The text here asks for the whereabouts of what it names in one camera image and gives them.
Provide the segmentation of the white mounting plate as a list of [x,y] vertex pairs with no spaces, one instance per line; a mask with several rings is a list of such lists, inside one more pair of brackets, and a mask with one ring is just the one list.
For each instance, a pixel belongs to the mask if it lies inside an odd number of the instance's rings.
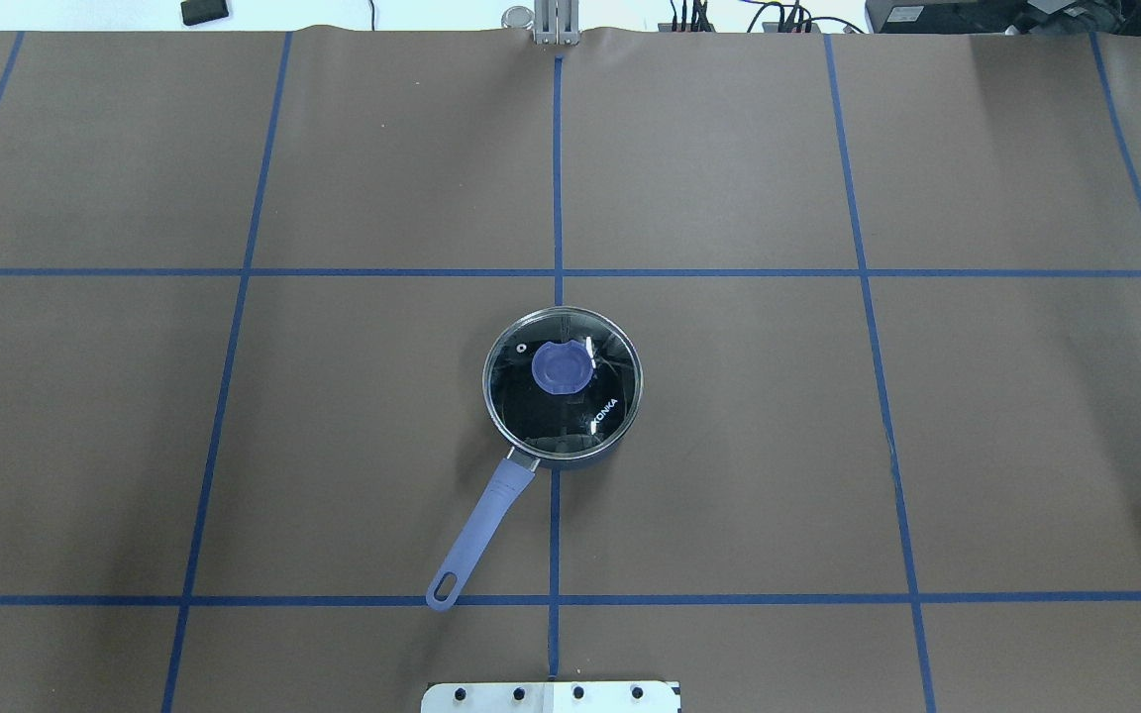
[[443,682],[421,712],[680,712],[677,682],[659,680]]

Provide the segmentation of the aluminium frame post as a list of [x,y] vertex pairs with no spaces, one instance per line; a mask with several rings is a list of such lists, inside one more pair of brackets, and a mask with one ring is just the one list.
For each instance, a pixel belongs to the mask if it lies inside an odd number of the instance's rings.
[[539,46],[574,46],[580,41],[578,0],[533,1],[533,42]]

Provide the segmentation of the small black box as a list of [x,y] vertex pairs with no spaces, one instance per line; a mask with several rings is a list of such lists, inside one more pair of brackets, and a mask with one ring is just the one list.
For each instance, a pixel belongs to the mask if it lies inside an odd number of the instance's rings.
[[178,10],[187,29],[230,17],[227,0],[184,0],[178,3]]

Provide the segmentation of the brown table mat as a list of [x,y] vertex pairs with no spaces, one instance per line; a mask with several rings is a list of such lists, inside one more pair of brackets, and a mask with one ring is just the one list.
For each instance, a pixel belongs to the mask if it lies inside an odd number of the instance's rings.
[[0,712],[1141,712],[1141,38],[0,32]]

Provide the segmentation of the glass pot lid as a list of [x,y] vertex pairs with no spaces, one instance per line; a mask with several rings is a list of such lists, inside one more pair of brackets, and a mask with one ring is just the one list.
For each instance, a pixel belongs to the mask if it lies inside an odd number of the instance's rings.
[[542,465],[608,457],[633,428],[644,366],[633,340],[601,313],[533,311],[502,331],[482,368],[489,420]]

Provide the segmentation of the dark blue saucepan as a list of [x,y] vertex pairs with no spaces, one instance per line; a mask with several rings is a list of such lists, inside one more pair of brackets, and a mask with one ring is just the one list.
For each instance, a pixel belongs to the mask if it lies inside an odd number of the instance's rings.
[[644,366],[636,345],[597,311],[555,306],[512,322],[482,368],[489,423],[510,446],[424,594],[435,611],[458,603],[476,565],[540,469],[591,465],[637,420]]

